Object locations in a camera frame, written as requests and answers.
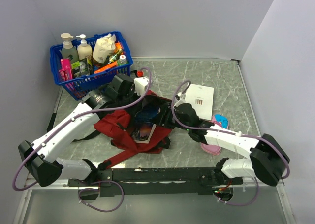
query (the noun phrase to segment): white wall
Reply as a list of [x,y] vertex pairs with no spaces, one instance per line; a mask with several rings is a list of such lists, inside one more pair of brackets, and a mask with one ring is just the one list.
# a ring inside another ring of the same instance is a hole
[[315,220],[315,1],[274,0],[241,70],[262,132],[291,158],[285,181],[299,224]]
[[60,34],[120,30],[134,57],[241,59],[273,0],[34,0]]
[[0,218],[9,224],[21,197],[11,187],[21,163],[17,147],[45,132],[58,93],[49,65],[56,42],[32,0],[0,0],[0,19]]

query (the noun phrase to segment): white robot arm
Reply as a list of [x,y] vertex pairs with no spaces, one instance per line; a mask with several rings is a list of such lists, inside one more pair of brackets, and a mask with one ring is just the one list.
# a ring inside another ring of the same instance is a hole
[[[116,75],[113,81],[105,88],[105,93],[99,90],[90,91],[78,104],[70,115],[50,132],[33,143],[27,141],[19,145],[22,160],[28,158],[25,167],[42,186],[48,186],[57,179],[79,179],[86,183],[95,181],[98,169],[87,159],[75,161],[64,160],[58,157],[66,145],[71,143],[77,136],[81,135],[87,127],[98,122],[106,114],[112,113],[121,106],[140,102],[148,90],[149,79],[140,77],[131,79],[126,75]],[[190,130],[189,135],[197,142],[217,145],[234,151],[244,159],[224,159],[220,164],[221,172],[228,178],[234,177],[258,177],[268,185],[275,186],[281,178],[285,165],[277,157],[277,154],[256,138],[245,138],[240,133],[234,133],[223,129],[211,122],[199,119],[191,105],[182,101],[175,105],[176,115],[183,122],[190,125],[211,128],[212,130]],[[174,122],[169,112],[165,113],[163,119],[156,123],[165,127],[179,127]],[[273,143],[289,162],[289,158],[280,148],[277,142],[269,135],[265,138]]]

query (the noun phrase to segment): barcode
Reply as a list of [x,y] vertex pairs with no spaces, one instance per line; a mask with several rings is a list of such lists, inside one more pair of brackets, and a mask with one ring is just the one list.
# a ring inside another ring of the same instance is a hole
[[202,105],[202,99],[196,99],[196,104]]

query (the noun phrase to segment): pump dispenser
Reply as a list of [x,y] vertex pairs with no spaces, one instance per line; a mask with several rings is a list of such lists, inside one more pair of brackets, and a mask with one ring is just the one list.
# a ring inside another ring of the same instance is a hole
[[84,34],[77,36],[77,38],[81,38],[81,44],[78,46],[78,54],[79,59],[82,60],[87,58],[89,60],[92,59],[92,47],[87,44],[85,40],[86,36]]
[[69,58],[71,64],[77,62],[79,60],[78,51],[71,43],[73,36],[69,33],[63,33],[60,37],[63,39],[63,48],[61,50],[63,58]]

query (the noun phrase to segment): pink box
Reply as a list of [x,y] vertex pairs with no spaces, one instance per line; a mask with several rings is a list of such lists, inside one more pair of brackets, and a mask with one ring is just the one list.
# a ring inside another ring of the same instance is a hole
[[62,69],[59,71],[64,81],[72,80],[71,62],[68,58],[62,58],[60,60]]

